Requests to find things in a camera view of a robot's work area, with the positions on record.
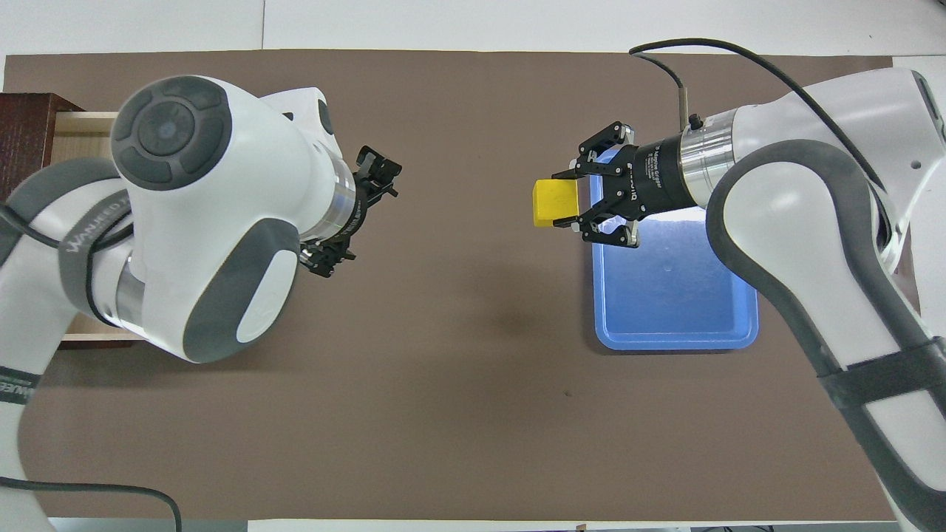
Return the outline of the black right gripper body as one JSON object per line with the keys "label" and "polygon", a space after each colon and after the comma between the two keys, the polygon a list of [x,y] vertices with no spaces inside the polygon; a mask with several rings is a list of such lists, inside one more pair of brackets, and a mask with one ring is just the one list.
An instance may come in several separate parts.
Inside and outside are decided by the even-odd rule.
{"label": "black right gripper body", "polygon": [[646,216],[694,208],[681,169],[681,135],[634,148],[630,162],[631,198],[624,217],[639,221]]}

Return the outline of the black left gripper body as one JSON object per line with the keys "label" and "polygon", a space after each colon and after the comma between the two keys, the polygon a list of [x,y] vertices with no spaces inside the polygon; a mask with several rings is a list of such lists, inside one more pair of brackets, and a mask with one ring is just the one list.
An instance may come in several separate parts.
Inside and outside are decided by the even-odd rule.
{"label": "black left gripper body", "polygon": [[333,199],[329,203],[325,222],[325,243],[334,245],[351,239],[364,224],[369,208],[368,189],[371,185],[369,166],[358,171],[342,171],[336,168],[336,184]]}

